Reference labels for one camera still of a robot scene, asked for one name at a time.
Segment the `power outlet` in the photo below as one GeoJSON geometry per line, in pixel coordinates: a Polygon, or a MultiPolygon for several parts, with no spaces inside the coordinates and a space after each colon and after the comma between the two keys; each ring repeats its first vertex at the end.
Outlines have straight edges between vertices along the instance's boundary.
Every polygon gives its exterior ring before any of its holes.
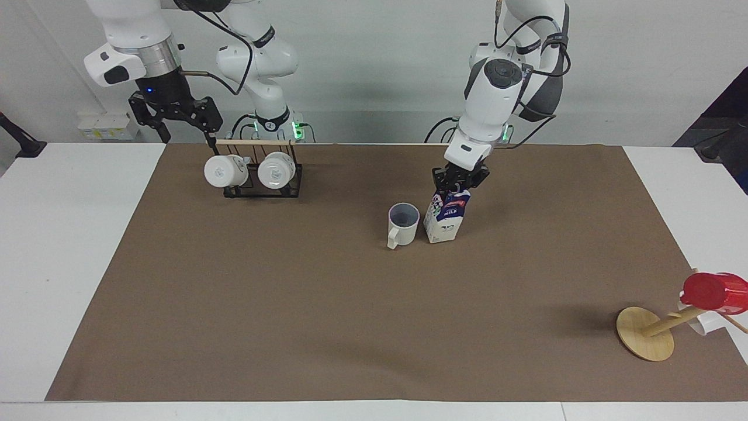
{"type": "Polygon", "coordinates": [[[81,115],[80,118],[78,130],[89,140],[135,140],[140,130],[127,114],[81,115]]]}

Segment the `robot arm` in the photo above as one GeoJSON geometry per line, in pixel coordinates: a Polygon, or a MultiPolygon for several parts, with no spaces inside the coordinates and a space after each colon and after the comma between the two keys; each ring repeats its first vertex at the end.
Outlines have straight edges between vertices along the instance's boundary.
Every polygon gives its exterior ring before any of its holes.
{"type": "MultiPolygon", "coordinates": [[[[271,78],[288,76],[298,69],[295,49],[278,37],[270,25],[262,0],[233,0],[226,8],[231,29],[253,40],[254,60],[243,88],[252,98],[261,139],[288,140],[299,137],[301,120],[288,107],[283,89],[271,78]]],[[[244,45],[229,45],[218,51],[218,68],[240,83],[250,52],[244,45]]]]}
{"type": "MultiPolygon", "coordinates": [[[[220,11],[229,0],[192,0],[203,11],[220,11]]],[[[135,119],[155,129],[168,143],[163,120],[186,121],[200,129],[215,151],[215,132],[223,124],[211,97],[192,97],[182,74],[180,47],[161,13],[159,0],[86,0],[101,21],[107,43],[85,58],[91,78],[101,86],[134,80],[129,98],[135,119]]]]}
{"type": "Polygon", "coordinates": [[[497,25],[502,16],[514,45],[482,43],[470,56],[465,111],[444,154],[447,164],[433,170],[442,196],[478,187],[488,177],[483,161],[509,142],[513,113],[528,121],[551,118],[560,100],[568,27],[564,1],[498,0],[497,25]]]}

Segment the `red cup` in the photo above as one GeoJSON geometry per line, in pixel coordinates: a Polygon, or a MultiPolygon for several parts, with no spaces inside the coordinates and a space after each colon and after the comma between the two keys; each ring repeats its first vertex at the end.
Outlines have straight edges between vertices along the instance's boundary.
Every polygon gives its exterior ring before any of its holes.
{"type": "Polygon", "coordinates": [[[748,282],[732,273],[695,273],[683,284],[681,302],[725,315],[748,310],[748,282]]]}

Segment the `milk carton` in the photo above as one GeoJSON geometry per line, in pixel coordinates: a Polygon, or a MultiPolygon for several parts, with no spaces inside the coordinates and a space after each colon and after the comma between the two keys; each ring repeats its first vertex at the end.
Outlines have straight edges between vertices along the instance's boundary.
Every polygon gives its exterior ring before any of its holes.
{"type": "Polygon", "coordinates": [[[445,199],[442,199],[438,193],[434,194],[429,209],[426,211],[426,217],[423,218],[423,226],[426,227],[429,242],[433,244],[455,239],[457,230],[462,224],[468,200],[470,200],[470,192],[467,190],[449,193],[445,199]]]}

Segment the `table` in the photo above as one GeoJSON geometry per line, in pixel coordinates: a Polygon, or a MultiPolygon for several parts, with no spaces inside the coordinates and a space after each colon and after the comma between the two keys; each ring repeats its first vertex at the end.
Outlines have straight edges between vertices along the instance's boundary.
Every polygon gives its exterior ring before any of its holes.
{"type": "MultiPolygon", "coordinates": [[[[748,197],[726,170],[702,163],[690,149],[625,151],[689,263],[745,276],[748,197]]],[[[51,144],[0,178],[0,279],[14,281],[0,284],[0,402],[7,402],[0,404],[1,418],[700,420],[748,408],[742,402],[10,403],[43,401],[161,152],[163,145],[51,144]]],[[[748,338],[727,328],[748,360],[748,338]]]]}

